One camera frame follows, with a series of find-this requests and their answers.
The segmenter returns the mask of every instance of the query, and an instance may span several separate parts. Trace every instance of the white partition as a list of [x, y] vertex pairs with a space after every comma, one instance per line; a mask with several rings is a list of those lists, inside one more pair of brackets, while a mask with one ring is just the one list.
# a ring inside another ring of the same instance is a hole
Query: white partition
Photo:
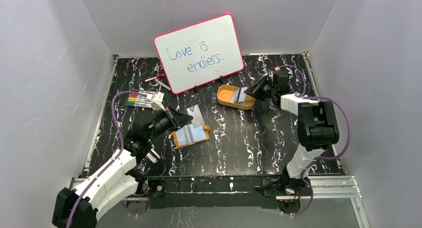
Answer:
[[352, 120], [341, 162], [374, 228], [422, 224], [421, 11], [422, 0], [337, 0], [310, 53], [319, 92]]
[[49, 228], [82, 170], [112, 54], [82, 0], [0, 0], [0, 227]]
[[242, 53], [310, 50], [335, 0], [84, 0], [113, 54], [156, 56], [154, 37], [232, 13]]

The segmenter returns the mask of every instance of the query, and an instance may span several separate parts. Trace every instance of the white card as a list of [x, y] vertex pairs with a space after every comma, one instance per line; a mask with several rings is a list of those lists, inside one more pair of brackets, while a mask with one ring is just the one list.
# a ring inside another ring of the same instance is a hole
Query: white card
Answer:
[[201, 111], [199, 110], [198, 105], [194, 105], [188, 108], [188, 114], [194, 117], [194, 119], [192, 120], [192, 125], [194, 126], [194, 128], [197, 128], [205, 124], [204, 118], [202, 117], [202, 114], [201, 114]]

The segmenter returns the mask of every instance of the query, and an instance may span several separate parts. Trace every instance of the pink whiteboard frame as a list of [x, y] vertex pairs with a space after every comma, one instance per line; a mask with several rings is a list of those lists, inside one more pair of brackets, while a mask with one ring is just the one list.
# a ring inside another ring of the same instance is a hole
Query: pink whiteboard frame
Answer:
[[[210, 18], [210, 19], [208, 19], [208, 20], [203, 20], [203, 21], [197, 22], [197, 23], [192, 24], [192, 25], [187, 25], [187, 26], [184, 26], [184, 27], [182, 27], [182, 28], [179, 28], [179, 29], [175, 29], [175, 30], [172, 30], [172, 31], [166, 32], [166, 33], [164, 33], [164, 34], [160, 34], [160, 35], [157, 35], [157, 36], [155, 36], [155, 37], [154, 37], [154, 45], [155, 45], [155, 49], [157, 50], [157, 54], [158, 54], [158, 57], [160, 58], [161, 65], [163, 66], [164, 73], [166, 74], [166, 78], [167, 78], [166, 67], [164, 67], [164, 63], [163, 63], [163, 61], [161, 60], [160, 53], [158, 53], [158, 48], [157, 48], [157, 44], [155, 44], [155, 39], [156, 39], [157, 37], [160, 37], [160, 36], [163, 36], [163, 35], [166, 35], [166, 34], [170, 34], [170, 33], [173, 33], [173, 32], [175, 32], [175, 31], [178, 31], [178, 30], [183, 30], [183, 29], [185, 29], [185, 28], [188, 28], [188, 27], [191, 27], [191, 26], [194, 26], [194, 25], [197, 25], [197, 24], [201, 24], [201, 23], [206, 22], [206, 21], [209, 21], [209, 20], [214, 20], [214, 19], [217, 19], [217, 18], [222, 17], [222, 16], [225, 16], [225, 15], [230, 15], [231, 20], [233, 21], [234, 33], [235, 33], [235, 35], [236, 35], [237, 45], [239, 46], [239, 51], [240, 51], [240, 59], [243, 61], [243, 58], [242, 58], [242, 51], [240, 50], [239, 37], [237, 36], [236, 25], [234, 24], [233, 15], [232, 15], [232, 14], [230, 14], [230, 13], [226, 13], [226, 14], [223, 14], [223, 15], [219, 15], [219, 16], [216, 16], [216, 17]], [[234, 73], [237, 73], [237, 72], [239, 72], [239, 71], [243, 70], [243, 69], [245, 68], [245, 64], [242, 62], [242, 65], [243, 65], [243, 67], [242, 67], [240, 70], [236, 70], [236, 71], [234, 71], [234, 72], [231, 72], [231, 73], [226, 74], [226, 75], [223, 75], [223, 76], [225, 77], [225, 76], [228, 76], [228, 75], [231, 75], [231, 74], [234, 74]], [[201, 85], [207, 84], [207, 83], [212, 82], [212, 81], [214, 81], [214, 80], [218, 80], [219, 78], [220, 78], [220, 77], [215, 78], [215, 79], [212, 79], [212, 80], [210, 80], [210, 81], [208, 81], [208, 82], [204, 82], [204, 83], [202, 83], [202, 84], [200, 84], [200, 85], [197, 85], [197, 86], [199, 87], [199, 86], [201, 86]], [[175, 95], [181, 94], [181, 93], [183, 93], [183, 92], [185, 92], [185, 91], [188, 91], [188, 90], [191, 90], [191, 89], [193, 89], [193, 88], [194, 88], [194, 87], [191, 87], [191, 88], [188, 88], [188, 89], [186, 89], [186, 90], [183, 90], [183, 91], [180, 91], [180, 92], [178, 92], [178, 93], [175, 93], [175, 92], [173, 91], [173, 87], [171, 86], [170, 81], [169, 81], [168, 79], [167, 79], [167, 81], [169, 82], [169, 85], [170, 85], [170, 88], [171, 88], [171, 90], [172, 90], [172, 93], [173, 93], [173, 94], [175, 94]]]

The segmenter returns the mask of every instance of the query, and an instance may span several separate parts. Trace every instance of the orange tray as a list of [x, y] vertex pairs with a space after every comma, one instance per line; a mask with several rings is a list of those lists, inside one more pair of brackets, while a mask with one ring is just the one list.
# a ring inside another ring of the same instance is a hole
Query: orange tray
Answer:
[[231, 97], [234, 94], [235, 90], [239, 90], [240, 88], [230, 85], [222, 85], [217, 91], [217, 101], [226, 106], [234, 107], [241, 110], [249, 110], [253, 107], [255, 103], [255, 99], [246, 95], [245, 103], [244, 104], [235, 104], [230, 103]]

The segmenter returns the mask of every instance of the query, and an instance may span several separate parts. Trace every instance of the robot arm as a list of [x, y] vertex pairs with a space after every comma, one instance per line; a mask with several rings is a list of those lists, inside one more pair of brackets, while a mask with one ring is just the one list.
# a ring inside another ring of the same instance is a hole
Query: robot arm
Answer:
[[298, 116], [298, 149], [284, 168], [281, 178], [276, 182], [264, 184], [263, 188], [275, 185], [285, 193], [287, 189], [297, 191], [305, 186], [302, 180], [307, 179], [311, 163], [319, 157], [328, 146], [338, 142], [339, 133], [332, 102], [319, 102], [299, 98], [292, 94], [289, 87], [287, 71], [276, 71], [267, 75], [256, 85], [245, 91], [258, 100], [270, 98], [277, 108]]
[[136, 170], [136, 165], [145, 157], [153, 163], [160, 159], [158, 153], [151, 148], [151, 140], [167, 130], [179, 130], [192, 119], [192, 116], [181, 114], [167, 106], [164, 110], [159, 110], [151, 122], [142, 126], [135, 123], [124, 139], [123, 151], [118, 149], [99, 170], [73, 190], [63, 188], [59, 192], [53, 225], [58, 228], [66, 226], [72, 207], [88, 187], [77, 206], [70, 227], [95, 227], [97, 221], [119, 201], [142, 190], [147, 178]]

